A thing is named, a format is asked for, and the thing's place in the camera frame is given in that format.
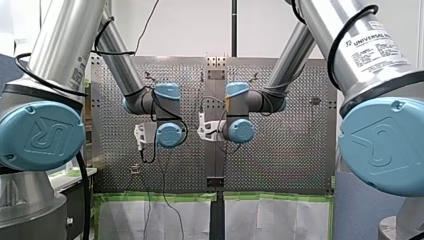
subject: black cable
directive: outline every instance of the black cable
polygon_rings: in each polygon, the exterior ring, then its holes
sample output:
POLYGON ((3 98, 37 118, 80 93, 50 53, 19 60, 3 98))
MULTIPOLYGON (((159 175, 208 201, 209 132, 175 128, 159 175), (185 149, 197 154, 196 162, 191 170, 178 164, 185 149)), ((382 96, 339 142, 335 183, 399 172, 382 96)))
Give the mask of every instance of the black cable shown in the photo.
POLYGON ((299 22, 306 24, 305 19, 303 19, 303 17, 299 13, 299 8, 296 6, 296 0, 292 0, 292 9, 293 9, 294 15, 297 17, 299 22))
POLYGON ((30 57, 31 53, 23 53, 23 54, 19 54, 18 56, 15 57, 15 64, 16 66, 25 74, 27 74, 28 76, 30 76, 31 78, 33 78, 34 80, 38 81, 39 83, 41 83, 42 85, 51 88, 51 89, 55 89, 55 90, 59 90, 65 93, 69 93, 75 96, 80 96, 80 97, 87 97, 88 94, 85 94, 83 92, 76 92, 76 91, 72 91, 66 88, 62 88, 58 85, 55 85, 53 83, 48 82, 45 79, 42 79, 41 77, 35 75, 33 72, 31 72, 27 67, 25 67, 22 62, 21 59, 25 58, 25 57, 30 57))
POLYGON ((410 238, 409 240, 421 240, 421 239, 424 239, 424 232, 410 238))
POLYGON ((162 182, 163 183, 162 184, 162 196, 163 196, 163 199, 165 200, 166 205, 168 205, 169 208, 171 208, 172 210, 174 210, 174 212, 177 213, 178 219, 180 221, 181 240, 184 240, 185 239, 185 234, 184 234, 183 219, 181 217, 181 214, 180 214, 180 212, 176 208, 174 208, 171 204, 169 204, 168 199, 166 198, 166 195, 165 195, 165 190, 166 190, 166 170, 167 170, 168 167, 166 167, 165 169, 163 169, 162 168, 162 164, 159 162, 159 168, 160 168, 160 171, 162 173, 162 181, 163 181, 162 182))
POLYGON ((156 159, 156 151, 157 151, 157 149, 156 149, 156 145, 157 145, 157 142, 156 142, 156 136, 157 136, 157 134, 155 133, 155 138, 154 138, 154 141, 153 141, 154 143, 153 143, 153 157, 152 157, 152 160, 147 161, 146 159, 144 159, 144 150, 141 150, 141 151, 140 151, 141 161, 142 161, 143 163, 152 164, 152 163, 154 163, 154 162, 155 162, 155 159, 156 159))
POLYGON ((150 199, 150 190, 146 188, 146 191, 147 191, 147 199, 149 200, 149 210, 147 211, 147 219, 146 219, 146 222, 144 223, 143 240, 147 240, 147 227, 149 226, 150 213, 152 212, 152 205, 151 205, 152 201, 150 199))
MULTIPOLYGON (((222 111, 222 114, 221 114, 221 118, 219 119, 219 121, 218 121, 218 128, 217 128, 217 130, 216 130, 216 132, 219 134, 219 133, 221 133, 221 136, 222 136, 222 138, 223 139, 225 139, 225 137, 224 137, 224 135, 223 135, 223 133, 222 133, 222 131, 220 131, 220 126, 221 126, 221 122, 222 122, 222 120, 224 119, 224 115, 225 115, 225 113, 227 112, 227 110, 225 110, 224 109, 224 111, 222 111)), ((223 153, 225 153, 225 154, 227 154, 227 155, 231 155, 231 154, 234 154, 234 153, 236 153, 239 149, 240 149, 240 147, 241 147, 241 144, 238 144, 237 145, 237 147, 233 150, 233 151, 231 151, 231 152, 228 152, 228 151, 226 151, 226 150, 224 150, 224 149, 222 149, 222 147, 221 147, 221 145, 219 145, 219 143, 218 143, 218 148, 219 148, 219 150, 221 150, 221 152, 223 152, 223 153)))
POLYGON ((140 47, 140 40, 143 38, 144 34, 146 33, 147 27, 149 26, 150 20, 152 19, 153 14, 155 13, 156 7, 159 3, 159 0, 156 0, 155 5, 153 6, 152 11, 150 12, 149 18, 147 18, 146 24, 144 25, 143 32, 141 33, 140 37, 137 41, 137 47, 135 48, 134 53, 137 54, 138 48, 140 47))
POLYGON ((83 240, 89 240, 90 237, 90 220, 91 220, 91 194, 90 194, 90 182, 88 180, 87 168, 82 157, 81 152, 78 152, 77 162, 81 171, 81 178, 84 190, 84 232, 83 240))
POLYGON ((342 30, 340 30, 339 34, 337 34, 337 37, 334 39, 333 43, 331 44, 330 52, 328 54, 328 59, 327 59, 327 71, 328 71, 328 77, 330 78, 330 81, 335 88, 340 90, 339 84, 337 83, 336 78, 334 76, 334 60, 336 58, 336 53, 337 53, 337 49, 339 48, 340 42, 343 40, 346 33, 349 32, 350 28, 353 25, 355 25, 355 23, 358 20, 360 20, 362 17, 368 14, 377 14, 378 9, 379 8, 377 5, 368 5, 364 7, 361 11, 357 12, 355 15, 353 15, 353 17, 351 17, 346 22, 342 30))
MULTIPOLYGON (((153 105, 155 104, 155 105, 156 105, 156 106, 158 106, 158 107, 159 107, 162 111, 164 111, 164 112, 168 113, 169 115, 171 115, 171 116, 175 117, 175 119, 176 119, 176 120, 181 121, 181 123, 184 125, 184 128, 185 128, 185 135, 184 135, 184 139, 181 141, 181 143, 180 143, 180 144, 178 144, 178 146, 180 146, 180 145, 181 145, 181 144, 183 144, 183 143, 187 140, 187 138, 188 138, 188 132, 189 132, 189 129, 188 129, 188 126, 187 126, 186 122, 183 120, 183 118, 182 118, 181 116, 178 116, 177 114, 175 114, 175 113, 173 113, 173 112, 171 112, 171 111, 169 111, 169 110, 165 109, 164 107, 162 107, 162 105, 160 104, 160 102, 159 102, 159 100, 158 100, 158 98, 157 98, 157 96, 156 96, 156 93, 155 93, 155 90, 154 90, 154 89, 152 89, 152 98, 153 98, 153 101, 152 101, 152 109, 153 109, 153 105)), ((157 121, 157 119, 153 119, 153 111, 152 111, 152 113, 151 113, 151 115, 150 115, 150 118, 152 119, 152 121, 153 121, 153 122, 156 122, 156 121, 157 121)))
POLYGON ((102 29, 99 31, 99 33, 96 36, 96 40, 94 41, 94 49, 95 50, 91 50, 92 53, 96 53, 98 55, 114 55, 114 56, 119 56, 119 55, 135 55, 135 52, 133 51, 128 51, 128 52, 104 52, 104 51, 99 51, 98 49, 98 45, 100 42, 100 38, 102 38, 103 33, 106 31, 107 27, 113 22, 115 21, 115 18, 112 16, 108 19, 108 21, 105 23, 105 25, 103 25, 102 29))

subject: gray joint housing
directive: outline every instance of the gray joint housing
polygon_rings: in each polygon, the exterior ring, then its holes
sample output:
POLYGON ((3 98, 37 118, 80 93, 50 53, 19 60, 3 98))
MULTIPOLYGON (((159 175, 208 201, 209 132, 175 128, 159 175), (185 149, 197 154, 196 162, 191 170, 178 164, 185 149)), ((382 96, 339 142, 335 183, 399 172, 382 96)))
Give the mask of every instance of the gray joint housing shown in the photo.
POLYGON ((153 94, 152 94, 153 91, 154 90, 144 88, 143 90, 141 90, 140 92, 136 94, 126 96, 125 105, 124 105, 125 110, 128 113, 135 114, 135 115, 156 114, 156 118, 158 119, 159 124, 161 124, 164 121, 166 122, 170 122, 170 120, 177 121, 178 120, 176 119, 177 116, 178 118, 181 118, 180 101, 163 98, 157 94, 155 94, 156 99, 153 100, 153 94))

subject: white wall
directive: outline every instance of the white wall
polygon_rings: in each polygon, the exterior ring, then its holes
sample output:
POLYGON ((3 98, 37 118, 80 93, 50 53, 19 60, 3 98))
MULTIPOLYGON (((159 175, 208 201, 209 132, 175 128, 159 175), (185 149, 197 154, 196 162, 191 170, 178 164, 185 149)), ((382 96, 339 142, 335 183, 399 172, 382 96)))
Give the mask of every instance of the white wall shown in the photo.
MULTIPOLYGON (((380 6, 378 19, 413 65, 423 55, 419 54, 423 51, 419 49, 421 1, 369 1, 380 6)), ((112 1, 112 13, 129 49, 135 48, 154 2, 112 1)), ((240 0, 238 14, 239 57, 279 57, 297 22, 284 0, 240 0)), ((138 52, 160 56, 224 54, 231 55, 229 0, 161 0, 138 52)), ((317 48, 311 58, 322 58, 317 48)), ((339 107, 342 102, 339 93, 339 107)))

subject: vertical metal post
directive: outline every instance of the vertical metal post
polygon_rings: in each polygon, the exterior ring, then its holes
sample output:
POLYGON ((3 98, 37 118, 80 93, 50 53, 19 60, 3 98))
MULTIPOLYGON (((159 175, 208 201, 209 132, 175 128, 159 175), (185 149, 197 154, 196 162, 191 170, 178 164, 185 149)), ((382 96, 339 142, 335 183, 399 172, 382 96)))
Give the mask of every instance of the vertical metal post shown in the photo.
POLYGON ((237 0, 232 0, 231 56, 237 57, 237 0))

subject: label sticker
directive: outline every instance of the label sticker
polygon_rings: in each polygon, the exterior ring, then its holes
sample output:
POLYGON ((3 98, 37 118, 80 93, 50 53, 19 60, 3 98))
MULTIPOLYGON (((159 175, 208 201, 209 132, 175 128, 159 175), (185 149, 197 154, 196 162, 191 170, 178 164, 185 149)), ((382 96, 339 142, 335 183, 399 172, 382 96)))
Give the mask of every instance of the label sticker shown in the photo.
POLYGON ((383 24, 378 21, 369 21, 368 23, 375 30, 384 30, 383 24))
POLYGON ((390 35, 383 30, 371 30, 341 43, 348 62, 357 73, 370 75, 384 67, 409 64, 390 35))
POLYGON ((85 67, 87 64, 87 59, 78 57, 77 63, 72 73, 71 79, 68 82, 68 87, 73 91, 78 91, 80 89, 82 78, 84 77, 85 67))

